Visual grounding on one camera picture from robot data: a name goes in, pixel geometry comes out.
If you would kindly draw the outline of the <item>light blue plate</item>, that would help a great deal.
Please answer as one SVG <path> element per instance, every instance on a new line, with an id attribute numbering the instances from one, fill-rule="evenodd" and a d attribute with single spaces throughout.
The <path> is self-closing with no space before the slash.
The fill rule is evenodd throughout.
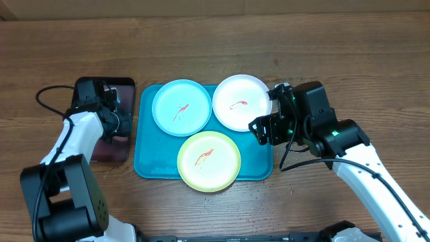
<path id="1" fill-rule="evenodd" d="M 163 85 L 152 103 L 156 125 L 172 136 L 191 136 L 207 125 L 212 115 L 208 91 L 189 79 L 178 79 Z"/>

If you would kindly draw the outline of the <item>yellow-green plate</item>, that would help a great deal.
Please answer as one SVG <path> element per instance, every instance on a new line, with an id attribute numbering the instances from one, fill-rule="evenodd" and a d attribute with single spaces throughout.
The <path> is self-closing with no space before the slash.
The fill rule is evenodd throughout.
<path id="1" fill-rule="evenodd" d="M 225 134 L 199 132 L 182 144 L 177 168 L 181 179 L 192 189 L 219 192 L 239 175 L 241 154 L 235 142 Z"/>

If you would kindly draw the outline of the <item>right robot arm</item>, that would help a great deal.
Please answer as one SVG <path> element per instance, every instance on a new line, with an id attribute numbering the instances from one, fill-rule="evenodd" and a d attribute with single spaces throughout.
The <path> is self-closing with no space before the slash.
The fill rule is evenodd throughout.
<path id="1" fill-rule="evenodd" d="M 337 119 L 321 82 L 278 84 L 267 94 L 278 111 L 249 123 L 257 142 L 285 144 L 287 153 L 296 143 L 314 156 L 288 167 L 280 165 L 280 171 L 324 163 L 355 192 L 387 240 L 429 240 L 429 219 L 389 174 L 359 125 Z"/>

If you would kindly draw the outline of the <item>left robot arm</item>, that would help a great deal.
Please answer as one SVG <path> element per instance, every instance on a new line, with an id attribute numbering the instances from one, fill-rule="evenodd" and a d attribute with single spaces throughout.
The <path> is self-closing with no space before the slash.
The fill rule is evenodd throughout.
<path id="1" fill-rule="evenodd" d="M 108 211 L 91 161 L 129 155 L 136 86 L 129 77 L 81 77 L 63 130 L 39 165 L 23 169 L 21 190 L 35 241 L 146 241 Z"/>

